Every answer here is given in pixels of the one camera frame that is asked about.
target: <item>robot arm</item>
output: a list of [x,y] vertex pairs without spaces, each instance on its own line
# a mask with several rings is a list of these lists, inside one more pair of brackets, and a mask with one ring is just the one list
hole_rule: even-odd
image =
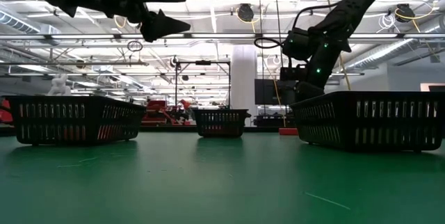
[[296,88],[298,101],[323,94],[324,86],[340,52],[351,52],[348,38],[354,33],[374,1],[342,0],[316,26],[310,27],[307,31],[297,28],[289,31],[284,41],[283,54],[301,61],[311,57],[305,70],[298,77],[299,83]]

